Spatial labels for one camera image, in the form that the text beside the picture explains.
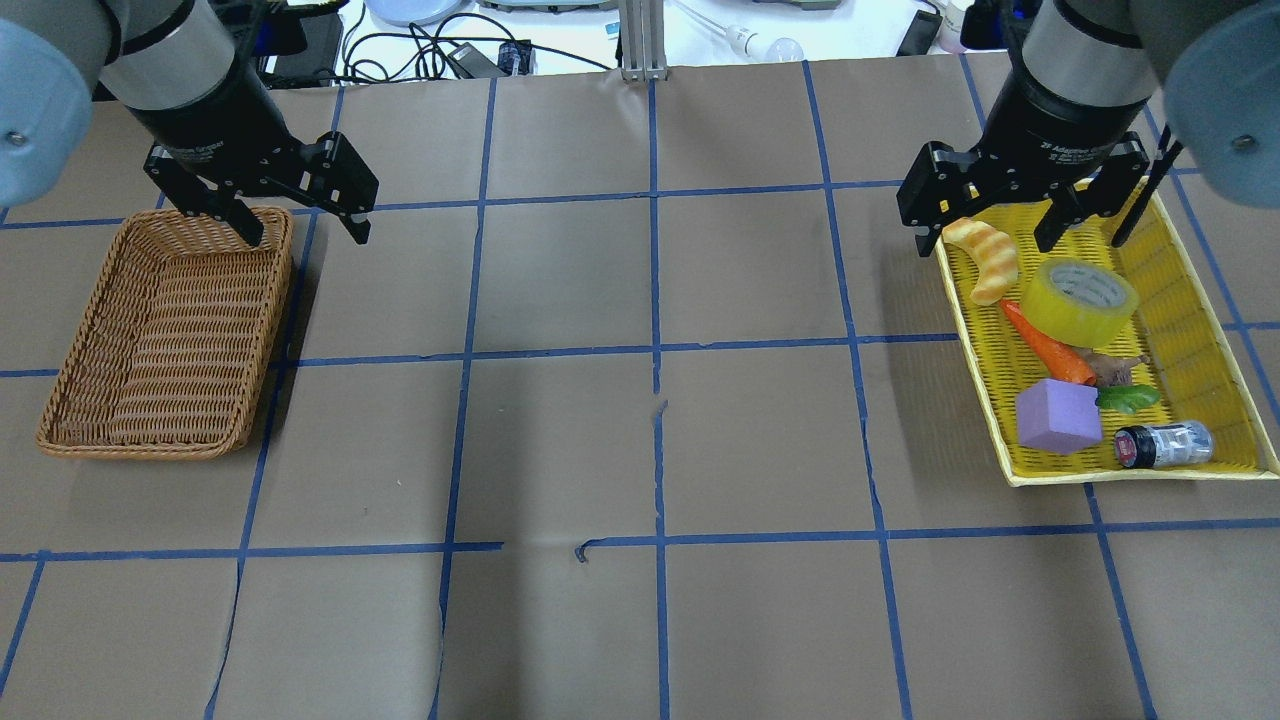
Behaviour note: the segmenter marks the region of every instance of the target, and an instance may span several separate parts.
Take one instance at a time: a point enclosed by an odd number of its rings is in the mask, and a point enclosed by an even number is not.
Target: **yellow tape roll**
[[[1052,258],[1023,290],[1021,307],[1036,329],[1059,342],[1102,347],[1138,309],[1138,293],[1111,270]]]

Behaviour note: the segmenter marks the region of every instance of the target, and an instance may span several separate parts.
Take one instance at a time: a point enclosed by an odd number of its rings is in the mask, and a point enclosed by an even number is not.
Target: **toy carrot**
[[[1071,346],[1037,331],[1027,316],[1023,315],[1023,309],[1016,302],[1001,300],[1000,307],[1005,311],[1009,322],[1014,324],[1018,334],[1023,336],[1027,346],[1036,352],[1041,363],[1044,363],[1044,366],[1048,368],[1048,374],[1053,379],[1084,386],[1092,386],[1098,382],[1098,375],[1093,372],[1093,368],[1089,368],[1089,364],[1076,355],[1071,350]]]

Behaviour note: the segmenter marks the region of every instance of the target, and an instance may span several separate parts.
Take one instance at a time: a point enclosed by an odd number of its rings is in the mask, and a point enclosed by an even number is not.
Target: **purple cube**
[[[1070,455],[1102,442],[1098,388],[1046,378],[1018,395],[1018,443]]]

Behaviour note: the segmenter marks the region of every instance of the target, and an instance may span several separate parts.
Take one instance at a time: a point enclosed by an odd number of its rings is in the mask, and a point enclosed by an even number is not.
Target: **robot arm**
[[[0,0],[0,67],[23,68],[0,79],[0,204],[56,182],[101,79],[155,137],[145,170],[179,210],[225,220],[256,245],[262,227],[238,196],[284,196],[369,238],[378,178],[342,133],[311,145],[289,135],[207,0],[65,0],[56,10]]]
[[[1048,199],[1036,228],[1047,251],[1084,218],[1120,211],[1149,167],[1128,128],[1157,82],[1208,183],[1280,205],[1277,41],[1280,0],[1043,0],[978,143],[920,149],[897,193],[902,223],[924,256],[956,218]]]

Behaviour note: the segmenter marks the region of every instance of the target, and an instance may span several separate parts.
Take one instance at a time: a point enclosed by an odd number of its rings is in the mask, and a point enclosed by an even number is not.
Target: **table surface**
[[[1006,69],[276,92],[380,206],[364,247],[296,210],[259,429],[196,464],[32,442],[160,201],[99,105],[0,215],[0,717],[1275,716],[1280,488],[1000,474],[893,192]],[[1189,163],[1160,196],[1280,437],[1277,214]]]

